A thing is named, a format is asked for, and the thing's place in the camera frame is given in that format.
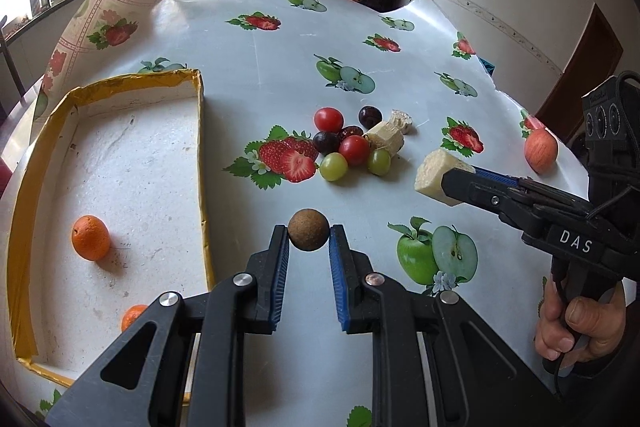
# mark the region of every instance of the screw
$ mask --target screw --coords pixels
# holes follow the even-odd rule
[[[382,275],[382,273],[372,272],[368,274],[364,280],[369,286],[380,286],[385,282],[385,276]]]
[[[163,293],[159,300],[161,306],[173,306],[178,301],[178,294],[174,292]]]
[[[444,290],[440,292],[440,300],[445,304],[455,304],[460,300],[460,296],[451,290]]]
[[[248,284],[251,284],[251,281],[253,280],[254,278],[248,273],[239,273],[234,277],[234,284],[236,286],[247,286]]]

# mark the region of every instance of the white fruit piece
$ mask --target white fruit piece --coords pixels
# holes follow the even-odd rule
[[[461,169],[467,172],[476,172],[469,164],[450,155],[444,149],[436,149],[427,155],[422,165],[418,167],[414,188],[420,194],[424,194],[434,200],[456,206],[461,201],[449,198],[442,190],[442,175],[451,169]]]
[[[413,123],[412,118],[405,113],[404,111],[398,111],[397,109],[391,110],[391,117],[389,118],[389,123],[392,123],[402,134],[407,134],[409,132],[409,127]]]
[[[386,149],[391,156],[404,145],[404,137],[398,127],[384,120],[369,129],[367,137],[375,149]]]

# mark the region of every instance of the decorative border strip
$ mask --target decorative border strip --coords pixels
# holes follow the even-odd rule
[[[531,55],[537,58],[542,64],[547,66],[554,74],[559,78],[562,75],[562,70],[556,66],[553,61],[543,54],[540,49],[535,47],[528,39],[526,39],[523,35],[514,30],[511,26],[509,26],[503,20],[500,20],[494,14],[489,12],[489,10],[482,8],[478,4],[470,1],[470,0],[450,0],[451,2],[457,4],[458,6],[464,8],[468,12],[473,13],[474,15],[480,17],[485,22],[488,22],[494,28],[500,30],[502,33],[508,36],[512,41],[517,42],[520,46],[522,46],[526,51],[528,51]]]

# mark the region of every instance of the hand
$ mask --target hand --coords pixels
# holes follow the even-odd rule
[[[555,360],[560,353],[567,353],[561,367],[575,362],[588,362],[612,353],[618,347],[625,332],[625,291],[621,282],[608,304],[593,299],[576,297],[564,312],[564,320],[574,331],[591,337],[589,344],[569,352],[574,347],[574,337],[560,324],[562,301],[556,285],[549,279],[545,285],[545,297],[536,325],[536,351],[544,358]]]

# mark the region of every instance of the cherry tomato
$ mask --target cherry tomato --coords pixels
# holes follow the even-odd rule
[[[323,107],[316,111],[314,124],[316,124],[318,131],[340,132],[344,124],[344,118],[337,109],[333,107]]]
[[[355,167],[369,158],[369,142],[362,136],[354,134],[342,140],[338,152],[344,156],[350,167]]]

